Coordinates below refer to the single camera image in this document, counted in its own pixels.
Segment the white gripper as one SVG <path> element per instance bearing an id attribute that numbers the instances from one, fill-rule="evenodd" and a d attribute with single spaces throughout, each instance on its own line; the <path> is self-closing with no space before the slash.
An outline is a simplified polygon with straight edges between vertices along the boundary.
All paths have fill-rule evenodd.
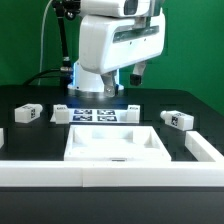
<path id="1" fill-rule="evenodd" d="M 116 93 L 113 70 L 135 64 L 130 75 L 130 84 L 139 86 L 146 68 L 145 60 L 162 53 L 164 14 L 152 17 L 149 25 L 144 28 L 135 29 L 135 23 L 134 18 L 118 19 L 93 15 L 85 16 L 81 22 L 80 64 L 86 71 L 102 74 L 106 96 L 114 96 Z"/>

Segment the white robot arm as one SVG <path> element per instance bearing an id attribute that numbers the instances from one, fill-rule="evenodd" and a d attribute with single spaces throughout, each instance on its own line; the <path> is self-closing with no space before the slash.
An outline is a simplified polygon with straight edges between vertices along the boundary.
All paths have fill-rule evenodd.
<path id="1" fill-rule="evenodd" d="M 88 98 L 123 92 L 119 70 L 132 65 L 138 86 L 149 59 L 164 47 L 165 0 L 81 0 L 79 57 L 69 91 Z"/>

